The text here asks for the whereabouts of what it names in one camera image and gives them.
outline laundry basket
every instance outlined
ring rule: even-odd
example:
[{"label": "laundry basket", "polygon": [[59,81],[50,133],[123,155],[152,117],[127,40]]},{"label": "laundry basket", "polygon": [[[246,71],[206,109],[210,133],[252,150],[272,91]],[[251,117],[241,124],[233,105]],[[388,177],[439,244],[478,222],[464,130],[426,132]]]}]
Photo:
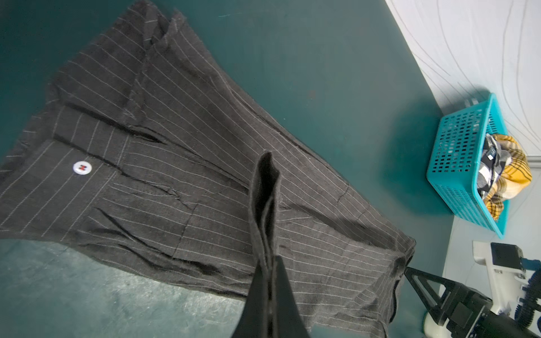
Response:
[{"label": "laundry basket", "polygon": [[504,237],[509,201],[495,222],[477,193],[477,173],[486,134],[507,135],[494,94],[487,101],[444,116],[426,178],[455,215]]}]

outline button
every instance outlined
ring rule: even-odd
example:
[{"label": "button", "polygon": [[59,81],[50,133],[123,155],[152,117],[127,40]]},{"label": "button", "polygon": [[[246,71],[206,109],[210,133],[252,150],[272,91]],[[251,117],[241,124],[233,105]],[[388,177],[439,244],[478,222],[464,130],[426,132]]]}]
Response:
[{"label": "button", "polygon": [[87,161],[79,161],[73,165],[73,171],[79,175],[86,175],[92,171],[92,164]]}]

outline basket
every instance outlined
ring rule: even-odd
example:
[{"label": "basket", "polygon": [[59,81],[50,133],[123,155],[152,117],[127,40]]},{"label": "basket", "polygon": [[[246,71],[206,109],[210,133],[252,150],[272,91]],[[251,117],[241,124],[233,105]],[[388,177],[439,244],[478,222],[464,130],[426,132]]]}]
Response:
[{"label": "basket", "polygon": [[426,178],[453,213],[504,237],[509,201],[495,222],[477,193],[477,173],[486,134],[507,135],[494,94],[487,101],[444,116]]}]

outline white backdrop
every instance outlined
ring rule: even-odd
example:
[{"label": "white backdrop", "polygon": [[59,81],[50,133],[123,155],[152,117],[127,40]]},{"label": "white backdrop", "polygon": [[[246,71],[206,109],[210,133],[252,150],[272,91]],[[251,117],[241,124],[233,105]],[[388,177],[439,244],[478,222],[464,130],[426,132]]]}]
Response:
[{"label": "white backdrop", "polygon": [[444,114],[496,93],[507,128],[541,155],[541,0],[386,0]]}]

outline dark gray garment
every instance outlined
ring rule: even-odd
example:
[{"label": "dark gray garment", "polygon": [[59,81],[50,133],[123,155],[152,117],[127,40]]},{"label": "dark gray garment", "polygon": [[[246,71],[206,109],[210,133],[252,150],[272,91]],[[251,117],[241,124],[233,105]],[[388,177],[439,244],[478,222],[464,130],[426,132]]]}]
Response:
[{"label": "dark gray garment", "polygon": [[273,245],[305,326],[385,336],[414,241],[242,91],[180,13],[148,2],[51,83],[0,168],[0,238],[245,298],[249,181],[266,151],[282,177]]}]

